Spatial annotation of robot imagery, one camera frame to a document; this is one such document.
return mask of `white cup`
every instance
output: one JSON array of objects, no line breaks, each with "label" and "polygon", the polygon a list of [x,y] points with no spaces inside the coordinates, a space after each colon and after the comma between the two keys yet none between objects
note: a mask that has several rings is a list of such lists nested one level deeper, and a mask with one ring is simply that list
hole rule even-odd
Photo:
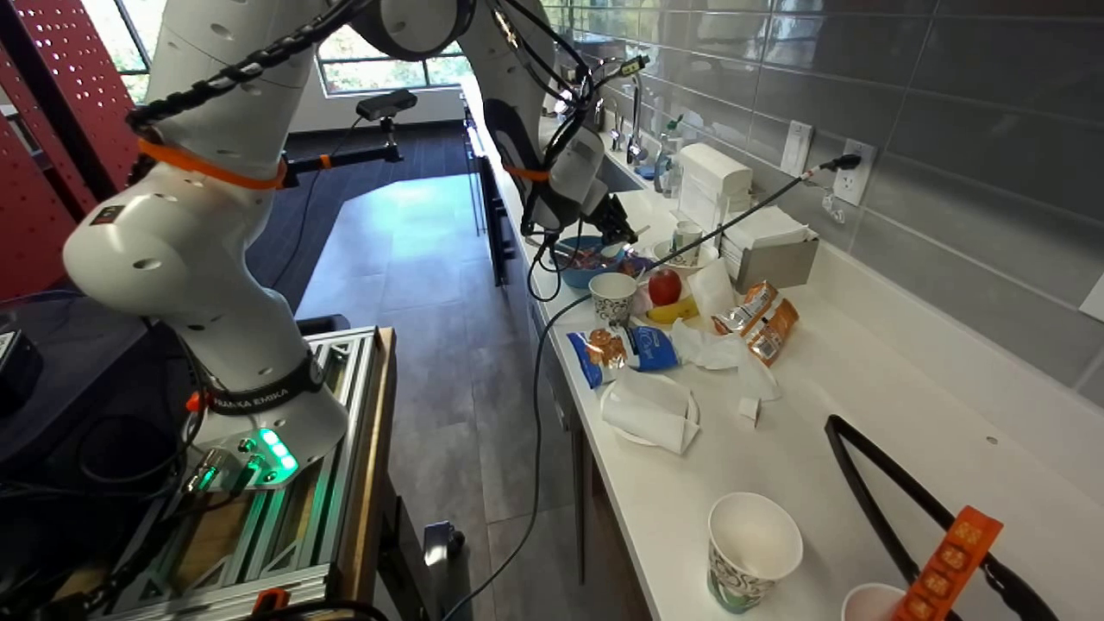
[{"label": "white cup", "polygon": [[710,595],[730,613],[752,610],[804,558],[797,522],[768,497],[719,497],[707,517]]},{"label": "white cup", "polygon": [[901,588],[890,585],[858,585],[842,598],[842,621],[893,621]]},{"label": "white cup", "polygon": [[591,281],[595,319],[612,326],[623,326],[630,319],[636,294],[637,294],[637,281],[623,272],[599,272]]}]

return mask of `wall tile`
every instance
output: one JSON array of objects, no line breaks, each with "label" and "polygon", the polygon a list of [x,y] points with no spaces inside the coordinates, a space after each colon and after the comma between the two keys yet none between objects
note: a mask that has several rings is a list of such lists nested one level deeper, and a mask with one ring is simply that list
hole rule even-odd
[{"label": "wall tile", "polygon": [[908,83],[926,28],[926,18],[774,15],[761,62]]},{"label": "wall tile", "polygon": [[765,15],[730,15],[730,12],[692,12],[669,15],[673,31],[669,46],[728,56],[728,60],[758,60],[755,39],[765,36]]},{"label": "wall tile", "polygon": [[867,205],[1074,307],[1104,265],[1104,226],[1089,227],[893,154],[876,164]]},{"label": "wall tile", "polygon": [[1104,128],[908,98],[890,152],[1104,226],[1100,146]]},{"label": "wall tile", "polygon": [[1100,60],[1104,22],[931,22],[915,85],[1104,126]]},{"label": "wall tile", "polygon": [[755,103],[758,62],[684,51],[673,56],[678,56],[678,62],[673,65],[673,72],[667,72],[669,83],[710,93],[728,103]]},{"label": "wall tile", "polygon": [[788,120],[812,164],[878,148],[848,226],[830,179],[783,207],[839,250],[1104,405],[1104,326],[1075,312],[1104,269],[1100,0],[595,0],[654,56],[645,128],[697,110],[704,142],[775,169]]},{"label": "wall tile", "polygon": [[975,18],[1104,18],[1100,0],[934,0],[934,15]]},{"label": "wall tile", "polygon": [[669,12],[765,12],[765,0],[662,0]]},{"label": "wall tile", "polygon": [[1104,405],[1104,366],[1088,380],[1088,387],[1081,387],[1081,392]]},{"label": "wall tile", "polygon": [[1104,345],[1100,320],[1057,307],[883,219],[862,219],[855,257],[1067,387]]},{"label": "wall tile", "polygon": [[761,65],[758,110],[797,116],[821,133],[883,146],[898,116],[901,93],[874,83],[842,83]]},{"label": "wall tile", "polygon": [[931,0],[765,0],[768,12],[928,15]]}]

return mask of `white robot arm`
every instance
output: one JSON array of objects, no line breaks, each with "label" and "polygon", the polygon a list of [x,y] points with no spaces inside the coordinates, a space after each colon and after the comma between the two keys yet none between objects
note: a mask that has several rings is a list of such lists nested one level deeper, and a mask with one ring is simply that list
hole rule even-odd
[{"label": "white robot arm", "polygon": [[[66,269],[94,300],[164,320],[202,371],[211,401],[196,447],[218,466],[207,490],[278,488],[346,433],[286,300],[246,269],[278,190],[311,51],[338,23],[398,60],[459,39],[502,164],[552,172],[520,183],[528,221],[559,234],[602,210],[592,133],[569,133],[559,154],[537,146],[552,70],[537,0],[169,0],[148,83],[155,103],[131,115],[155,166],[89,210],[66,243]],[[623,234],[623,213],[612,213],[599,227]]]}]

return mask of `counter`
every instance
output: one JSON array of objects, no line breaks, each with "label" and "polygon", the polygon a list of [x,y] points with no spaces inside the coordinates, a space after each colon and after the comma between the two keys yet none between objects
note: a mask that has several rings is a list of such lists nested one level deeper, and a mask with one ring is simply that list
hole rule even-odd
[{"label": "counter", "polygon": [[[500,166],[494,175],[520,238],[517,190]],[[662,207],[662,196],[637,190],[621,205],[636,219]],[[775,396],[761,405],[758,429],[730,409],[747,390],[737,373],[669,373],[690,387],[704,419],[687,459],[630,447],[599,422],[599,392],[584,382],[562,340],[569,328],[592,328],[586,305],[552,333],[652,619],[730,619],[704,585],[707,507],[728,490],[778,501],[804,532],[804,566],[746,619],[839,619],[848,588],[901,585],[830,459],[829,414],[862,429],[949,512],[975,503],[999,517],[993,553],[1059,619],[1096,619],[1104,410],[830,244],[821,244],[812,283],[783,294],[797,305],[800,326],[774,366]],[[537,319],[549,320],[569,300],[559,294]],[[883,483],[876,497],[911,555],[926,564],[938,541],[934,525]],[[959,610],[1012,619],[983,580],[974,580]]]}]

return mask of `electrical outlet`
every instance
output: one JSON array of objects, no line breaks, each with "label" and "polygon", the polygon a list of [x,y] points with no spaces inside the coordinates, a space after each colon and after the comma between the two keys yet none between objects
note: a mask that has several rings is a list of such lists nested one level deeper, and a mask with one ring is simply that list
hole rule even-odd
[{"label": "electrical outlet", "polygon": [[791,120],[788,148],[783,148],[783,164],[778,164],[778,169],[788,175],[800,175],[804,172],[812,137],[813,137],[812,126]]},{"label": "electrical outlet", "polygon": [[874,169],[876,148],[867,146],[867,142],[846,137],[846,142],[842,142],[842,154],[858,154],[862,164],[858,164],[855,169],[839,169],[839,172],[835,172],[835,183],[830,183],[830,192],[835,192],[839,200],[858,205],[862,192],[867,192],[867,183],[868,183],[868,169]]},{"label": "electrical outlet", "polygon": [[851,221],[851,210],[855,210],[855,205],[830,196],[830,192],[821,200],[821,207],[842,227]]}]

